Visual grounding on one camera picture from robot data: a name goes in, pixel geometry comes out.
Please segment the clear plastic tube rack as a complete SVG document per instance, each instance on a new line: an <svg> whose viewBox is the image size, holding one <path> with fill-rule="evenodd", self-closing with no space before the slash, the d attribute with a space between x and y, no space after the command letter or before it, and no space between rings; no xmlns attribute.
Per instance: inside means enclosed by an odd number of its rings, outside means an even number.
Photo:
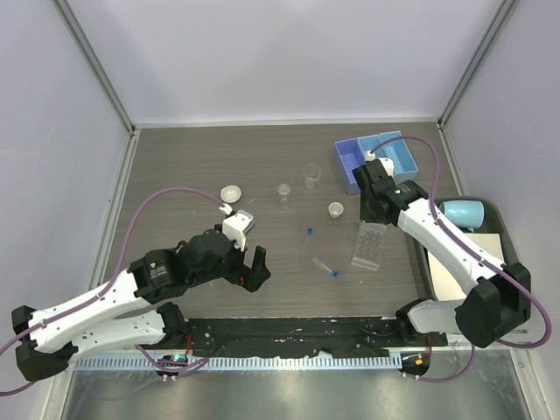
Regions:
<svg viewBox="0 0 560 420"><path fill-rule="evenodd" d="M351 264L364 270L377 271L381 265L387 227L378 223L360 223Z"/></svg>

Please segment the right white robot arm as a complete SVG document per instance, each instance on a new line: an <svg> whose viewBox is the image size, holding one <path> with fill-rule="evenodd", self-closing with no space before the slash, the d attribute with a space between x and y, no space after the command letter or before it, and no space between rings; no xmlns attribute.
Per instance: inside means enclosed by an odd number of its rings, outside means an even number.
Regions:
<svg viewBox="0 0 560 420"><path fill-rule="evenodd" d="M400 342L413 346L426 333L452 333L485 348L529 320L531 279L525 266L486 252L446 219L422 187L412 180L397 184L379 160L353 169L353 175L360 219L400 228L434 255L465 295L405 305L395 323Z"/></svg>

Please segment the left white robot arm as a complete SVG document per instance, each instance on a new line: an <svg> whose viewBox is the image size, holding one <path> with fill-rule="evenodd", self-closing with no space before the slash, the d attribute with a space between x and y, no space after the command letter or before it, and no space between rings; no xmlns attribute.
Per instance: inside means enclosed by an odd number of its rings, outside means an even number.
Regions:
<svg viewBox="0 0 560 420"><path fill-rule="evenodd" d="M255 248L251 265L245 254L221 231L209 229L174 248L148 252L114 282L64 304L44 310L20 306L11 313L17 368L28 382L37 382L116 347L178 348L189 326L173 298L220 278L255 292L270 278L264 247Z"/></svg>

